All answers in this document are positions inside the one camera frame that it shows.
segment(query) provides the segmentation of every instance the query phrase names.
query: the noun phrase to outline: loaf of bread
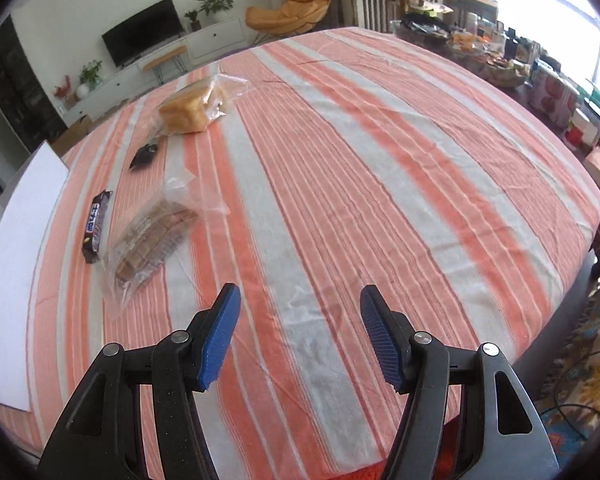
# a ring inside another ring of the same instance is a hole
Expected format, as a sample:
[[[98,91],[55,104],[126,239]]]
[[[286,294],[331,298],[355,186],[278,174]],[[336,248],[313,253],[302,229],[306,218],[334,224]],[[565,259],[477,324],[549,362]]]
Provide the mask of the loaf of bread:
[[[207,77],[168,98],[158,113],[168,134],[203,132],[224,115],[227,95],[220,78]]]
[[[134,222],[116,245],[116,288],[126,290],[150,277],[180,240],[189,232],[198,214],[179,202],[162,200]]]

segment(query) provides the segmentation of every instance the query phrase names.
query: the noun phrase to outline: patterned rug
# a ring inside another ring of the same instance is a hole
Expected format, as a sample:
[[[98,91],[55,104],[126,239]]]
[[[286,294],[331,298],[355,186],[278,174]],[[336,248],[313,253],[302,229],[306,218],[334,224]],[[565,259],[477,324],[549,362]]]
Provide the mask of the patterned rug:
[[[560,467],[600,423],[600,288],[535,402]]]

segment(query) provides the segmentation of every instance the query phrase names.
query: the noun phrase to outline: white cabinet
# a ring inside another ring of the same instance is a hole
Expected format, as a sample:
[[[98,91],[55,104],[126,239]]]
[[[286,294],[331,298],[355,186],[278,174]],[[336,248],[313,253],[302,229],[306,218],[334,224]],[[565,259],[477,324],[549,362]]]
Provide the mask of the white cabinet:
[[[158,86],[154,73],[152,71],[143,72],[142,69],[147,63],[183,44],[187,45],[188,55],[183,54],[182,60],[190,70],[213,61],[221,54],[247,46],[242,25],[237,18],[192,32],[123,68],[65,112],[62,120],[67,126],[71,126],[83,115],[88,115],[92,120],[96,120],[125,99],[131,101],[146,90]],[[165,81],[171,80],[179,74],[173,61],[169,60],[162,65],[162,75]]]
[[[240,20],[229,20],[205,27],[187,39],[191,57],[197,58],[244,41],[244,33]]]

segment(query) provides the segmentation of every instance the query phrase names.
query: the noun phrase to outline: potted plant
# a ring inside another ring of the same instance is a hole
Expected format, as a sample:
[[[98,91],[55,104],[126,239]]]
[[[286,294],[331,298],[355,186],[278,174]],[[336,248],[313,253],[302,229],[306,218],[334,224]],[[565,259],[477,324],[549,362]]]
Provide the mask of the potted plant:
[[[188,18],[191,22],[192,32],[196,32],[197,30],[200,30],[202,28],[202,26],[200,25],[200,21],[198,20],[198,11],[196,9],[186,12],[184,17]]]
[[[102,83],[102,79],[98,74],[101,67],[102,62],[96,61],[95,59],[82,67],[82,70],[80,71],[80,86],[78,86],[75,91],[75,94],[80,99],[86,97],[91,90]]]
[[[204,10],[205,14],[212,15],[216,23],[224,22],[229,18],[228,11],[234,8],[236,0],[196,0],[202,2],[200,10]]]

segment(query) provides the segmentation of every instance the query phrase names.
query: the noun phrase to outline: table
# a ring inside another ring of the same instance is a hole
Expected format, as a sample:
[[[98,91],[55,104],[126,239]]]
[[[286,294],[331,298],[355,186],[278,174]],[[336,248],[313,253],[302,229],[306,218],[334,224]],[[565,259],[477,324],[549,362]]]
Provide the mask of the table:
[[[127,168],[155,107],[222,70],[251,82],[207,132],[175,136]],[[105,342],[154,344],[224,282],[242,314],[219,381],[196,395],[221,479],[321,480],[387,456],[405,399],[383,379],[358,311],[375,283],[447,345],[515,360],[571,285],[600,220],[600,192],[559,139],[448,60],[356,28],[229,56],[120,110],[72,148],[71,172],[30,300],[30,413],[0,407],[42,448]],[[230,213],[189,240],[117,319],[80,254],[91,199],[114,191],[103,245],[149,190],[187,170]],[[152,478],[160,463],[142,391]],[[458,413],[452,391],[448,418]]]
[[[166,54],[163,54],[160,57],[157,57],[154,60],[151,60],[145,66],[142,67],[143,72],[149,72],[149,70],[154,71],[155,78],[158,80],[158,83],[161,85],[164,84],[164,79],[162,78],[162,65],[167,61],[173,60],[176,67],[182,74],[187,73],[187,68],[184,65],[184,62],[181,58],[182,54],[186,53],[187,45],[181,45],[178,48],[174,48],[173,50],[168,51]]]

